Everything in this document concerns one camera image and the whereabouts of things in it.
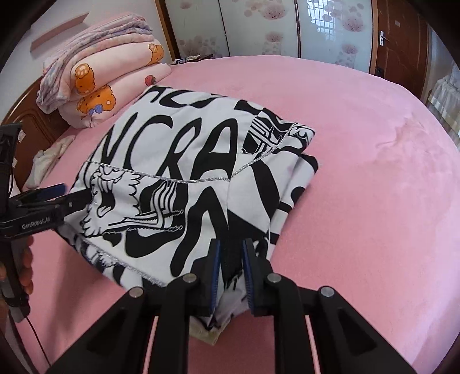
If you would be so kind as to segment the left hand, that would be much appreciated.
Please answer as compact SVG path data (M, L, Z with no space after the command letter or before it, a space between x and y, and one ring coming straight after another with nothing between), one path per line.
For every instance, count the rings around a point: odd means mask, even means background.
M30 314L29 296L33 290L30 246L32 236L1 241L1 296L16 322Z

